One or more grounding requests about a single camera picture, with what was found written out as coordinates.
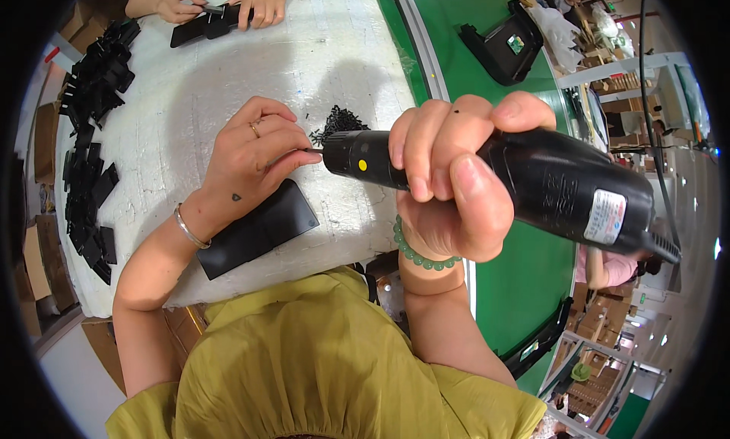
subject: fingernail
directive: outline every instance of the fingernail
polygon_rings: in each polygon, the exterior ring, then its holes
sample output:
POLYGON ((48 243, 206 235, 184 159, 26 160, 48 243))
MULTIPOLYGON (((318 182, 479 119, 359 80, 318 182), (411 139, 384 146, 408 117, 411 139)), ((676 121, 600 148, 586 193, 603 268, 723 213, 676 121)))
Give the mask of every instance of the fingernail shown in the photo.
POLYGON ((492 111, 492 114, 503 118, 512 118, 522 112, 522 107, 515 100, 503 100, 492 111))
POLYGON ((394 147, 393 152, 393 166, 397 170, 403 169, 403 146, 394 147))
POLYGON ((465 200, 484 195, 494 173, 487 164, 476 156, 464 157, 456 164, 455 192, 461 192, 465 200))
POLYGON ((413 178, 408 181, 408 185, 411 189, 411 194, 416 201, 423 202, 428 198, 428 187, 425 185, 425 181, 421 178, 413 178))
POLYGON ((434 170, 431 186, 433 193, 442 200, 444 197, 451 196, 451 177, 449 176, 449 172, 441 168, 434 170))

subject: green bead bracelet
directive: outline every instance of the green bead bracelet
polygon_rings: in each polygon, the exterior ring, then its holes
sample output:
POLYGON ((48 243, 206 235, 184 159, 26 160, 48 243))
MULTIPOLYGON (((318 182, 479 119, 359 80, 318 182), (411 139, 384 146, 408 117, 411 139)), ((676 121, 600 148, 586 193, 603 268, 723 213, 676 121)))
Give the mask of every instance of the green bead bracelet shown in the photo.
POLYGON ((414 265, 422 266, 426 270, 433 268, 436 271, 441 271, 444 268, 453 268, 456 262, 461 261, 461 257, 452 257, 449 260, 434 261, 419 255, 411 249, 410 246, 408 246, 408 243, 406 243, 406 238, 403 237, 402 223, 403 220, 401 219, 400 214, 397 214, 396 225, 393 225, 393 231, 395 232, 393 239, 396 243, 398 243, 398 251, 403 252, 408 260, 413 260, 414 265))

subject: black cable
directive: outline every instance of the black cable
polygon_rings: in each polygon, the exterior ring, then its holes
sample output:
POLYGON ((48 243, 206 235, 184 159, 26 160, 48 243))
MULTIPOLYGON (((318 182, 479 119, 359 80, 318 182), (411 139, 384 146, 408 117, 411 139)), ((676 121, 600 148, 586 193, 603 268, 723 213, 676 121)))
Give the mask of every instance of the black cable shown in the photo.
POLYGON ((646 95, 646 78, 644 78, 644 31, 646 24, 646 0, 641 0, 641 11, 639 14, 639 79, 641 81, 641 98, 644 106, 644 119, 646 120, 646 131, 649 135, 649 143, 652 148, 652 156, 654 157, 654 164, 656 165, 656 175, 659 178, 659 188, 662 190, 662 198, 664 200, 664 207, 667 209, 667 217, 670 221, 671 239, 674 240, 674 245, 677 249, 682 250, 680 245, 680 235, 677 231, 677 223, 674 221, 674 210, 670 203, 670 195, 667 193, 667 185, 664 183, 664 155, 662 147, 657 146, 657 142, 654 139, 654 130, 652 129, 651 115, 649 115, 649 99, 646 95))

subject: pink shirt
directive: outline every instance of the pink shirt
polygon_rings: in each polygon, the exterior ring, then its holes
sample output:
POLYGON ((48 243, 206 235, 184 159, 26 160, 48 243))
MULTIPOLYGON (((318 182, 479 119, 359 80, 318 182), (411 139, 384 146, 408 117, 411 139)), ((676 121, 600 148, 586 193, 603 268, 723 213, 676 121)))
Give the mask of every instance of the pink shirt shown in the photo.
MULTIPOLYGON (((583 244, 578 250, 578 266, 575 269, 575 281, 586 282, 586 257, 588 249, 583 244)), ((603 267, 608 270, 608 287, 623 284, 629 280, 636 270, 636 261, 626 255, 603 251, 603 267)))

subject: hand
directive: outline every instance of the hand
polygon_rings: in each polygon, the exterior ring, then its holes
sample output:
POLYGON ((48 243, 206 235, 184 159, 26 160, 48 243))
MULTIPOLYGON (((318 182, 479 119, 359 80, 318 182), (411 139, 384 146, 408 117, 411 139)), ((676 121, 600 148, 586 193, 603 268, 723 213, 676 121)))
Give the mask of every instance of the hand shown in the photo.
POLYGON ((248 13, 253 8, 251 27, 260 29, 269 25, 279 24, 284 20, 284 6, 286 0, 228 0, 230 5, 241 3, 238 14, 238 28, 246 30, 248 27, 248 13))
POLYGON ((388 148, 393 166, 408 177, 411 193, 398 191, 398 213, 415 252, 479 262, 499 254, 514 207, 504 184, 475 153, 495 127, 515 133, 538 126, 554 130, 555 115, 520 91, 494 110, 482 97, 464 95, 453 105, 429 100, 398 118, 388 148))
POLYGON ((251 97, 215 138, 203 186, 180 207, 183 221, 207 241, 260 205, 302 165, 322 161, 286 105, 251 97), (258 135, 251 128, 256 128, 258 135))
POLYGON ((173 24, 185 24, 195 19, 203 12, 201 5, 206 5, 205 0, 191 0, 195 5, 181 3, 183 0, 158 0, 155 12, 160 18, 173 24))

